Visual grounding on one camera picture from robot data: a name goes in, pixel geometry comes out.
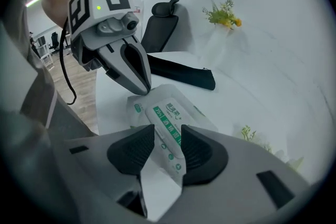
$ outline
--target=white plastic package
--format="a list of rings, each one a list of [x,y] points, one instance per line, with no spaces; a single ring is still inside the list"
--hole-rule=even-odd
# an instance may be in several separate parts
[[[157,221],[180,196],[185,158],[181,125],[218,129],[174,85],[164,84],[145,96],[127,100],[131,127],[155,125],[154,149],[141,171],[141,186],[148,219]]]

